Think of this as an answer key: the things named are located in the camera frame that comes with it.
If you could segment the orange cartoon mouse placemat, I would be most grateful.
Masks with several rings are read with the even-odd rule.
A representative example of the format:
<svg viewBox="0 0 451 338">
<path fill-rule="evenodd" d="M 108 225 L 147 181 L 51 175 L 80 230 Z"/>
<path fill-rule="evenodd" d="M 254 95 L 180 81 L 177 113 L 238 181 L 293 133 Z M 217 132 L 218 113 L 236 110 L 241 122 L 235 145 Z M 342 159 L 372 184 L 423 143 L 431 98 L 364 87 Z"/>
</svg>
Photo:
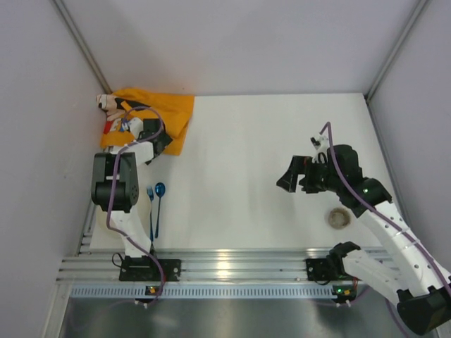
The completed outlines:
<svg viewBox="0 0 451 338">
<path fill-rule="evenodd" d="M 172 156 L 182 153 L 194 110 L 193 95 L 162 94 L 126 88 L 112 94 L 98 95 L 97 105 L 106 114 L 101 148 L 124 146 L 135 139 L 130 132 L 122 131 L 123 121 L 162 117 L 166 132 L 173 138 L 173 142 L 163 153 Z"/>
</svg>

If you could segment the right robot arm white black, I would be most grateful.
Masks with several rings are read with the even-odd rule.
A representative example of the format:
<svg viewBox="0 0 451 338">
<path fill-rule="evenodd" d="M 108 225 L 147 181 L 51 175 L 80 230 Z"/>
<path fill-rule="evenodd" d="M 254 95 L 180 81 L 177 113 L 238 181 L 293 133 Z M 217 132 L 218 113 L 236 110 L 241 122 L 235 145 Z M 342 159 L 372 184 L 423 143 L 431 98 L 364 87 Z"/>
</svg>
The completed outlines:
<svg viewBox="0 0 451 338">
<path fill-rule="evenodd" d="M 281 189 L 307 194 L 332 192 L 376 236 L 397 265 L 395 272 L 353 242 L 336 244 L 326 256 L 320 281 L 355 278 L 393 304 L 403 323 L 424 335 L 450 321 L 450 272 L 436 263 L 401 218 L 393 199 L 376 179 L 364 176 L 357 152 L 341 144 L 315 156 L 293 156 L 277 181 Z"/>
</svg>

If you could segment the small grey ceramic cup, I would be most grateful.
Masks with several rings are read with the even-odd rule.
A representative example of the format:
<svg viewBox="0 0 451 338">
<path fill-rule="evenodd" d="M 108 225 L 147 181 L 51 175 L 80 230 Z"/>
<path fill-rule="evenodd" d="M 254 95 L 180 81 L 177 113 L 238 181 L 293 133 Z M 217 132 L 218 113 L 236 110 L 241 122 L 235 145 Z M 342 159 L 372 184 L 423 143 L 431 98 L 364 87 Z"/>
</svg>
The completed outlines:
<svg viewBox="0 0 451 338">
<path fill-rule="evenodd" d="M 351 223 L 351 216 L 344 208 L 334 208 L 328 214 L 328 224 L 336 230 L 342 230 Z"/>
</svg>

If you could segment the cream round plate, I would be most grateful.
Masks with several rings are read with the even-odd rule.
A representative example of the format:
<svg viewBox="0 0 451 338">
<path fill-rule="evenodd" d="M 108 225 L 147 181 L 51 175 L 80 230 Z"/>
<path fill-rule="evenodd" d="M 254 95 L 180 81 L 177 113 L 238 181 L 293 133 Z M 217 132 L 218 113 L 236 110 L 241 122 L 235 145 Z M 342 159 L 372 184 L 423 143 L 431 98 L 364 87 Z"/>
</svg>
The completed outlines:
<svg viewBox="0 0 451 338">
<path fill-rule="evenodd" d="M 137 207 L 141 228 L 144 230 L 145 234 L 150 237 L 150 212 L 152 210 L 152 203 L 144 190 L 140 190 L 140 196 L 135 206 Z M 120 239 L 120 235 L 117 232 L 112 232 L 107 228 L 106 211 L 102 211 L 100 206 L 95 206 L 95 215 L 96 227 L 98 227 L 100 231 L 106 233 L 107 237 Z"/>
</svg>

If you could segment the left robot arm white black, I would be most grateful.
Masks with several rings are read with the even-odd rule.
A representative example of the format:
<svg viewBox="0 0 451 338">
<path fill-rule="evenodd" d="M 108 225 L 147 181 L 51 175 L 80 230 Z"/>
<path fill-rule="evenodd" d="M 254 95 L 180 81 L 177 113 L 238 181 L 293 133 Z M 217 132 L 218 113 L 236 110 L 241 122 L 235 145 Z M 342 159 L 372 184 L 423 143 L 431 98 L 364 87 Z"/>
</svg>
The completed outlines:
<svg viewBox="0 0 451 338">
<path fill-rule="evenodd" d="M 138 211 L 138 167 L 149 164 L 172 142 L 164 122 L 147 118 L 137 125 L 131 143 L 110 153 L 94 155 L 91 199 L 106 214 L 106 228 L 119 234 L 125 255 L 141 258 L 151 253 L 152 241 Z"/>
</svg>

